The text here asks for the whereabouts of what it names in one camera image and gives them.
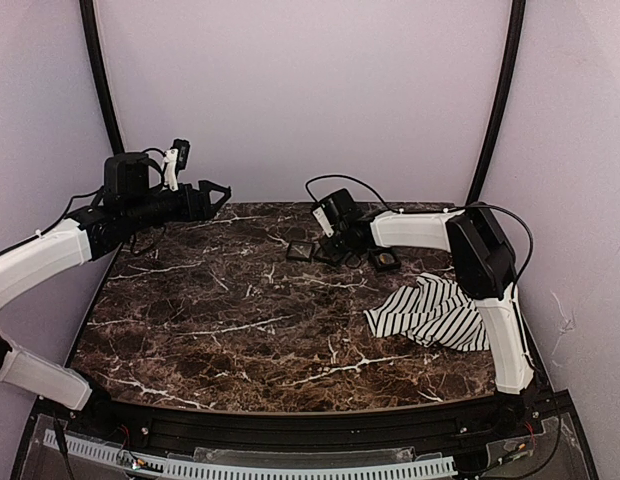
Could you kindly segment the round yellow grey brooch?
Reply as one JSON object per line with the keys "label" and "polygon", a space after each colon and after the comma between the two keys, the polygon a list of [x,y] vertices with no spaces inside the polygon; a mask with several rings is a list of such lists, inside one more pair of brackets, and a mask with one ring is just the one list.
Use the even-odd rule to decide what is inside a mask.
{"label": "round yellow grey brooch", "polygon": [[379,255],[379,261],[384,265],[390,265],[395,262],[394,256],[390,253],[381,253]]}

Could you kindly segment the black white striped garment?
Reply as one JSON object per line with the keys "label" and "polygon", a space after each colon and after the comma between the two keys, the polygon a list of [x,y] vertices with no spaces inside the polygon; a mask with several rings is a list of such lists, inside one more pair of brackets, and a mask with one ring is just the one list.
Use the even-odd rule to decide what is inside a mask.
{"label": "black white striped garment", "polygon": [[402,286],[379,307],[364,312],[376,338],[402,335],[415,343],[461,352],[488,351],[482,317],[454,280],[421,274],[413,286]]}

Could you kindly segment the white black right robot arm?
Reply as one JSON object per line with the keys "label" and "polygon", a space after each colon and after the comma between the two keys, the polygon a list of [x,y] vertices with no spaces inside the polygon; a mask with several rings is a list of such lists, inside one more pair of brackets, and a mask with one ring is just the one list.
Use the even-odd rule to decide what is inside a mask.
{"label": "white black right robot arm", "polygon": [[320,245],[333,263],[367,255],[377,270],[397,267],[398,249],[445,253],[452,276],[421,273],[378,307],[365,311],[371,333],[404,336],[419,345],[489,351],[496,390],[519,395],[534,376],[519,305],[520,270],[496,206],[474,203],[438,210],[385,207],[366,212],[346,189],[313,202]]}

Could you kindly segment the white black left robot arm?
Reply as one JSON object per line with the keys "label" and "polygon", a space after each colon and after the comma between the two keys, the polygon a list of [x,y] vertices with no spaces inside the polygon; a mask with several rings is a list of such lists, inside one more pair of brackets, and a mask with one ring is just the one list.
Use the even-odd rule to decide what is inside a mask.
{"label": "white black left robot arm", "polygon": [[[0,252],[0,310],[44,281],[95,261],[149,228],[208,221],[231,190],[208,180],[182,184],[189,144],[176,141],[161,162],[147,152],[119,153],[105,161],[102,187],[91,204],[67,207],[50,227]],[[0,382],[17,386],[75,412],[94,398],[76,371],[19,346],[0,333]]]}

